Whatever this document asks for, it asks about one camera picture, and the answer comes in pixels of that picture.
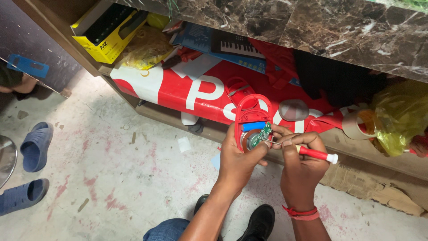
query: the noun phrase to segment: brown marble surface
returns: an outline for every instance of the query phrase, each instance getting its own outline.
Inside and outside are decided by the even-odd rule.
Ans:
[[[428,15],[366,0],[110,0],[428,82]]]

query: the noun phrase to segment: blue battery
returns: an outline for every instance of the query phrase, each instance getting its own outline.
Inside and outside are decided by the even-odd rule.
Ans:
[[[259,122],[253,122],[253,123],[246,123],[242,124],[242,131],[249,131],[254,129],[263,129],[266,126],[266,123],[263,121]]]

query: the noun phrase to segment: bundle of rubber bands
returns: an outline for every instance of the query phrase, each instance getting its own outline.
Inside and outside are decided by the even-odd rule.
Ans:
[[[142,26],[136,36],[122,52],[123,65],[140,70],[147,70],[166,58],[173,47],[161,30]]]

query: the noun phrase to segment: circuit board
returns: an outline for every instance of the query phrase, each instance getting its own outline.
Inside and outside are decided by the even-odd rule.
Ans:
[[[270,128],[270,123],[267,122],[264,128],[260,131],[259,135],[251,139],[251,145],[253,147],[257,146],[258,143],[262,141],[262,139],[268,139],[269,134],[272,132],[272,129]]]

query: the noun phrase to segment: blue slipper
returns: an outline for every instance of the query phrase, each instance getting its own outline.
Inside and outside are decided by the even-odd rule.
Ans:
[[[48,189],[49,180],[43,178],[4,190],[0,195],[0,216],[35,205],[45,196]]]
[[[51,123],[40,122],[34,126],[21,145],[24,156],[24,170],[27,172],[40,171],[48,159],[48,147],[54,135]]]

